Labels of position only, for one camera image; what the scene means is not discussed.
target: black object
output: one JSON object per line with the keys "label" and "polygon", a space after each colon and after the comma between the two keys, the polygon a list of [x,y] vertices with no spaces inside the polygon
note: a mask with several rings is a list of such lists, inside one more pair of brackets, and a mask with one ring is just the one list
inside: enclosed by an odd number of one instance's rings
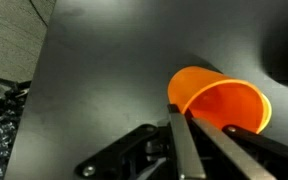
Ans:
{"label": "black object", "polygon": [[[169,112],[178,112],[175,105],[168,106]],[[191,134],[198,144],[198,154],[207,179],[246,179],[226,158],[198,126],[188,121]],[[288,147],[260,135],[229,125],[223,132],[240,145],[259,164],[277,179],[288,179]],[[75,170],[81,179],[136,179],[159,158],[165,158],[147,179],[177,179],[176,153],[170,125],[154,127],[142,125],[114,142],[104,150],[79,164]],[[83,174],[92,166],[92,174]]]}
{"label": "black object", "polygon": [[273,80],[288,86],[288,16],[271,24],[261,45],[263,70]]}
{"label": "black object", "polygon": [[261,66],[287,19],[285,0],[57,1],[6,179],[70,180],[104,144],[165,119],[169,80],[194,56],[259,87],[273,107],[263,135],[288,146],[288,87]]}
{"label": "black object", "polygon": [[0,179],[3,179],[31,82],[0,79],[8,90],[0,98]]}

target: dark gray tabletop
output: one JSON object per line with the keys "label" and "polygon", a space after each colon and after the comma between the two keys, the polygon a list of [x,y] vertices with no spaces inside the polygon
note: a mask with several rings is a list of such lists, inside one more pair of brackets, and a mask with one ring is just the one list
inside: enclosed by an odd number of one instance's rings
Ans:
{"label": "dark gray tabletop", "polygon": [[79,162],[166,119],[172,75],[207,63],[268,96],[263,134],[288,145],[288,0],[58,0],[6,179],[72,179]]}

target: cup rim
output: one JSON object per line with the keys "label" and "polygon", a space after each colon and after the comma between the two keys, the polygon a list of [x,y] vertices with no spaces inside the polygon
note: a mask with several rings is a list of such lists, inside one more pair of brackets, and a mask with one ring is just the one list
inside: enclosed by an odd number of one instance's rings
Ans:
{"label": "cup rim", "polygon": [[262,119],[261,119],[261,123],[260,126],[258,127],[256,133],[260,133],[268,124],[268,122],[270,121],[270,117],[271,117],[271,113],[272,113],[272,108],[270,106],[270,102],[267,99],[267,97],[253,84],[251,84],[248,81],[245,80],[240,80],[240,79],[224,79],[224,80],[220,80],[214,83],[211,83],[203,88],[201,88],[198,92],[196,92],[185,104],[185,106],[183,107],[183,109],[181,110],[182,114],[185,114],[185,112],[189,109],[189,106],[192,104],[192,102],[199,96],[201,95],[203,92],[207,91],[208,89],[211,89],[215,86],[218,85],[222,85],[222,84],[242,84],[245,85],[249,88],[251,88],[253,91],[256,92],[256,94],[258,95],[259,99],[262,102],[263,105],[263,114],[262,114]]}

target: orange cup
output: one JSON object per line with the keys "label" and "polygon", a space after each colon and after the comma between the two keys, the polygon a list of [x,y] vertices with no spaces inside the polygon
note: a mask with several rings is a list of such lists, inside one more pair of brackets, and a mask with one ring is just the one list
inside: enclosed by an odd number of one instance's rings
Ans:
{"label": "orange cup", "polygon": [[269,100],[251,83],[196,66],[172,77],[168,97],[182,114],[190,110],[219,129],[232,124],[259,133],[272,113]]}

